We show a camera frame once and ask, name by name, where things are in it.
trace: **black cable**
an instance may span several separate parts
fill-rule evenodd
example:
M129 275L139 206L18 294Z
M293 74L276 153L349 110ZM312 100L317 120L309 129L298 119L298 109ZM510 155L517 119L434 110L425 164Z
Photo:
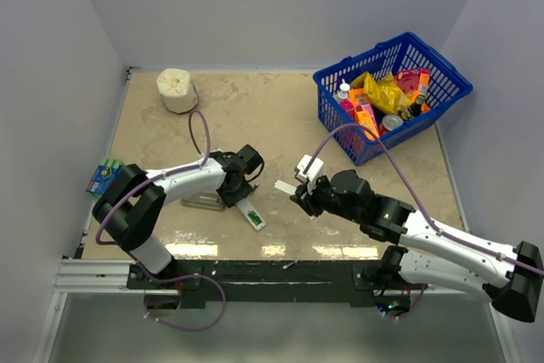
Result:
M253 180L256 180L261 175L263 170L264 170L264 160L261 163L261 167L259 168L257 174L255 176L253 176L251 179L247 180L247 183L251 183Z

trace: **pink package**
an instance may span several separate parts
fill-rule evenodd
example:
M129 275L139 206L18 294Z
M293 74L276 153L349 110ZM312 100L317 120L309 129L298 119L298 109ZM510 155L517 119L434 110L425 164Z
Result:
M354 105L348 99L343 99L340 103L340 106L348 112L348 115L351 119L355 119L355 108Z

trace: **gray floor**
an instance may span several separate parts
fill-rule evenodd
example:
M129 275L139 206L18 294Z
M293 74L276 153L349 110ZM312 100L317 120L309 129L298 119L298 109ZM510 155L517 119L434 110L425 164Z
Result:
M70 295L51 363L471 363L504 361L486 304L429 294L409 319L341 304L230 303L203 333L144 320L142 295ZM218 304L172 316L212 319Z

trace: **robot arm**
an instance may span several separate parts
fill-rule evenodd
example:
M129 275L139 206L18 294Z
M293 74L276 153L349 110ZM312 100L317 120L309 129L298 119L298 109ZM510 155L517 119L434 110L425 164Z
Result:
M370 279L384 285L388 281L425 283L470 292L490 300L504 315L521 321L535 320L542 278L506 262L505 258L542 269L536 246L524 241L517 247L487 241L440 222L435 222L439 227L437 232L411 205L372 191L355 170L336 173L329 180L324 163L319 159L305 173L309 160L310 157L305 156L295 169L301 184L291 192L292 201L310 217L332 213L358 224L370 238L394 244ZM468 245L446 235L461 238ZM470 247L472 245L489 248L501 256L492 257ZM430 252L436 257L406 247Z
M263 165L263 158L250 145L237 153L214 151L204 166L171 176L167 176L171 169L144 171L137 165L128 165L123 167L114 183L97 201L93 216L102 223L130 190L155 176L164 175L155 183L145 186L133 204L124 203L113 214L105 230L124 252L139 261L150 273L161 278L172 278L178 275L175 260L153 235L162 208L196 193L216 190L227 207L239 207L240 203L244 203L246 218L255 227L262 227L264 221L247 202L253 187L246 181L246 176Z

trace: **table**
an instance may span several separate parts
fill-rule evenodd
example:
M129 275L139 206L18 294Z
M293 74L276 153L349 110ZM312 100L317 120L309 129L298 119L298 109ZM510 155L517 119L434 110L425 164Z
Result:
M166 110L156 89L158 72L132 75L110 155L143 169L173 167L198 159L188 116ZM267 222L256 232L235 208L222 212L182 206L163 208L154 233L176 258L376 259L388 243L378 243L356 224L330 214L311 220L274 188L276 180L296 184L293 168L311 155L328 132L317 117L316 85L302 72L195 72L198 108L212 135L212 148L239 150L250 144L266 161L251 202ZM197 138L204 146L195 117ZM392 149L400 167L436 219L456 228L462 221L435 127ZM320 154L327 174L355 168L376 193L414 204L388 162L379 156L354 167L336 141ZM83 251L88 259L127 259L117 247L94 242L98 224L89 226Z

